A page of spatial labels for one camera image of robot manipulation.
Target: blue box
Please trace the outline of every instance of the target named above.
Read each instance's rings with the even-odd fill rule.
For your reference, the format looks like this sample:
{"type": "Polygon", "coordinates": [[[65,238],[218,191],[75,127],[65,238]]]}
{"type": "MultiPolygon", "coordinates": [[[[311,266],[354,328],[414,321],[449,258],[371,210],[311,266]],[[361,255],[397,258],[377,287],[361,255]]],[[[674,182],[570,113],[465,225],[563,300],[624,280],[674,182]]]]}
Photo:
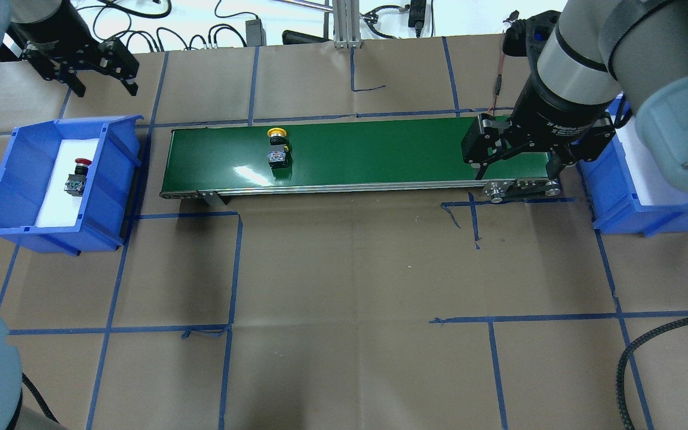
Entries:
{"type": "Polygon", "coordinates": [[[688,231],[688,202],[641,204],[625,157],[625,150],[615,137],[596,161],[581,162],[596,211],[594,228],[604,234],[645,237],[658,232],[688,231]]]}
{"type": "Polygon", "coordinates": [[[141,115],[57,119],[12,131],[0,165],[0,237],[38,253],[112,251],[119,236],[140,142],[141,115]],[[41,209],[63,139],[98,139],[73,226],[39,228],[41,209]]]}

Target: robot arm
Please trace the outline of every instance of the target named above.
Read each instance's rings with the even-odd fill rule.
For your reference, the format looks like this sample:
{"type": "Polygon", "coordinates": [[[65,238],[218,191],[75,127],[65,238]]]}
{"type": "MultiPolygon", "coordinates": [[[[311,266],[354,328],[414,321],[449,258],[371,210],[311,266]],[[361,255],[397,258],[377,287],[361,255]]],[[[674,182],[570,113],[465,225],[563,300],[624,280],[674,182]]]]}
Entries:
{"type": "Polygon", "coordinates": [[[22,58],[46,81],[60,81],[81,97],[85,87],[76,71],[95,70],[137,94],[137,59],[118,38],[95,41],[68,0],[0,0],[0,44],[9,25],[27,41],[22,58]]]}
{"type": "Polygon", "coordinates": [[[489,164],[548,152],[550,179],[594,161],[614,136],[606,107],[623,90],[639,137],[672,185],[688,192],[688,1],[570,0],[518,21],[504,52],[530,77],[506,121],[479,115],[462,141],[481,179],[489,164]]]}

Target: blue plastic bin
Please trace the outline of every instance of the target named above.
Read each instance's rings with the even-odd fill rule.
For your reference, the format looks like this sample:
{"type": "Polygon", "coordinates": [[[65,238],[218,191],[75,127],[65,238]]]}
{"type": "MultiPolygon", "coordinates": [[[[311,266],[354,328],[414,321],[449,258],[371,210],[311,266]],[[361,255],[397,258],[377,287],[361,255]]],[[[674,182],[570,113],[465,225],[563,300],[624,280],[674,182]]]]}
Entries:
{"type": "Polygon", "coordinates": [[[688,203],[643,205],[636,194],[625,151],[612,139],[593,163],[581,162],[596,210],[595,229],[604,234],[644,234],[688,231],[688,203]]]}
{"type": "Polygon", "coordinates": [[[38,253],[112,251],[119,236],[140,142],[134,123],[141,115],[57,119],[12,131],[0,165],[0,237],[38,253]],[[73,226],[33,224],[47,192],[63,139],[99,142],[73,226]]]}

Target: green surface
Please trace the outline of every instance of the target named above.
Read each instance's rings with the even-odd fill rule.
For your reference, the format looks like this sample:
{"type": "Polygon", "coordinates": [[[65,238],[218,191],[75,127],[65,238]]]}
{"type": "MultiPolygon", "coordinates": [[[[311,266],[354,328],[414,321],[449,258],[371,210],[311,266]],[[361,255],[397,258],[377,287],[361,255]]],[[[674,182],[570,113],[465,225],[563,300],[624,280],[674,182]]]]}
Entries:
{"type": "MultiPolygon", "coordinates": [[[[353,183],[473,180],[461,139],[473,118],[412,119],[174,130],[162,193],[353,183]],[[290,172],[270,169],[267,131],[282,127],[290,172]]],[[[485,179],[545,177],[545,154],[492,164],[485,179]]]]}

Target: white background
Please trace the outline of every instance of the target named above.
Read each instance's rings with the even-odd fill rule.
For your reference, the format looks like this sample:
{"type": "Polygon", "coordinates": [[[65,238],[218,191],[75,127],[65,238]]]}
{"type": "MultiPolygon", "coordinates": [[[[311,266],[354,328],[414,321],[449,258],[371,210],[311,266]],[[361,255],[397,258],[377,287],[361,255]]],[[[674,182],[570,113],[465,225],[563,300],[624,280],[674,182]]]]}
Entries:
{"type": "MultiPolygon", "coordinates": [[[[179,33],[189,42],[191,36],[197,33],[207,36],[208,28],[214,24],[226,22],[245,35],[245,21],[251,16],[238,16],[232,19],[218,19],[214,16],[216,0],[171,0],[171,14],[164,19],[132,18],[132,30],[146,30],[155,33],[157,27],[168,27],[179,33]]],[[[72,0],[77,7],[101,5],[94,0],[72,0]]],[[[161,5],[153,3],[153,0],[118,0],[118,3],[126,8],[144,11],[146,13],[158,13],[166,9],[166,0],[161,0],[161,5]]],[[[361,13],[370,11],[380,5],[405,5],[410,0],[360,0],[361,13]]],[[[539,14],[549,9],[561,11],[566,0],[437,0],[434,5],[436,17],[436,36],[456,35],[485,35],[486,33],[500,33],[504,30],[503,20],[511,11],[518,10],[521,19],[539,14]]],[[[99,8],[85,9],[79,13],[92,27],[92,22],[99,12],[99,8]]],[[[323,35],[323,12],[300,8],[299,6],[284,4],[278,0],[222,0],[219,5],[219,14],[227,16],[239,11],[251,11],[259,15],[262,25],[267,33],[267,44],[282,44],[281,33],[284,30],[308,33],[309,35],[323,35]]],[[[379,24],[376,25],[380,32],[394,35],[398,38],[413,38],[415,33],[407,27],[407,16],[396,11],[385,11],[379,14],[379,24]]],[[[97,20],[97,33],[101,38],[113,35],[113,33],[126,30],[128,19],[122,11],[107,9],[97,20]]],[[[431,27],[425,28],[423,35],[429,35],[431,27]]],[[[379,38],[370,32],[361,21],[360,35],[363,39],[379,38]]],[[[333,20],[330,20],[330,35],[333,36],[333,20]]],[[[183,49],[174,35],[161,32],[161,40],[167,51],[183,49]]],[[[237,36],[229,32],[219,32],[219,46],[239,46],[237,36]]],[[[201,46],[196,42],[194,47],[201,46]]],[[[148,52],[148,45],[141,36],[135,36],[129,44],[131,52],[148,52]]]]}

